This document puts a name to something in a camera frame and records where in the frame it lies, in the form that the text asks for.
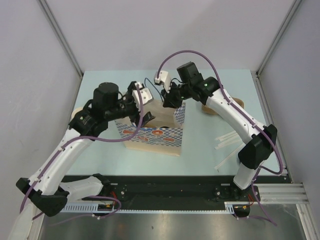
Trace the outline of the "blue checkered paper bag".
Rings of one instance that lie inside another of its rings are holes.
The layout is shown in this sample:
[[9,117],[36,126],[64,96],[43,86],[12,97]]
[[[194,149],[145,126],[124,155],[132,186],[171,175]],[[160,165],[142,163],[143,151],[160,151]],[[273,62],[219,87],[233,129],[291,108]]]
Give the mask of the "blue checkered paper bag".
[[[126,148],[157,154],[180,156],[186,104],[179,108],[164,108],[161,100],[154,99],[143,107],[143,112],[151,112],[155,119],[148,122],[130,140],[124,141]],[[160,130],[162,126],[170,129]]]

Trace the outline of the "white straw front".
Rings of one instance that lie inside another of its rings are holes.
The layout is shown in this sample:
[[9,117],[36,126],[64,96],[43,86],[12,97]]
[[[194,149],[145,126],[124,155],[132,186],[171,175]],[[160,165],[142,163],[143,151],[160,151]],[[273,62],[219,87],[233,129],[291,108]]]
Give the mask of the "white straw front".
[[230,158],[232,158],[236,153],[238,153],[242,147],[243,145],[241,144],[234,151],[232,151],[225,159],[223,159],[218,165],[216,165],[214,169],[218,171],[219,168],[221,168]]

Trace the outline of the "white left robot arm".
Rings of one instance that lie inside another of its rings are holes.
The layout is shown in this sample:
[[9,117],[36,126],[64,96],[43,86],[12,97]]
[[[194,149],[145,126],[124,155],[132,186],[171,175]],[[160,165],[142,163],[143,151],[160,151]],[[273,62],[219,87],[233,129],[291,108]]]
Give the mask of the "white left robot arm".
[[[135,137],[151,115],[144,113],[144,106],[153,99],[150,90],[140,82],[131,82],[125,94],[115,83],[101,83],[93,91],[92,99],[71,119],[62,140],[39,170],[16,182],[16,187],[24,194],[19,210],[23,211],[30,200],[42,213],[53,217],[69,202],[83,198],[107,199],[111,193],[110,182],[101,174],[73,182],[63,182],[63,178],[95,141],[120,143]],[[126,117],[135,124],[132,134],[120,139],[99,137],[110,122]]]

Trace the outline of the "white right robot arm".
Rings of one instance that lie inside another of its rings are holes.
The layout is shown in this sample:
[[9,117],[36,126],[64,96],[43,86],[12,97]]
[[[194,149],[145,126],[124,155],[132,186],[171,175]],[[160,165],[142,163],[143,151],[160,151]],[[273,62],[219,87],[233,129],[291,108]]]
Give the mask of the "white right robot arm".
[[159,70],[154,77],[156,85],[163,86],[163,107],[179,108],[182,102],[193,99],[220,115],[239,135],[244,147],[238,153],[239,169],[230,188],[231,196],[242,201],[249,194],[248,187],[258,168],[275,150],[277,128],[265,126],[249,115],[214,77],[203,78],[193,62],[177,68],[181,84],[172,81],[167,71]]

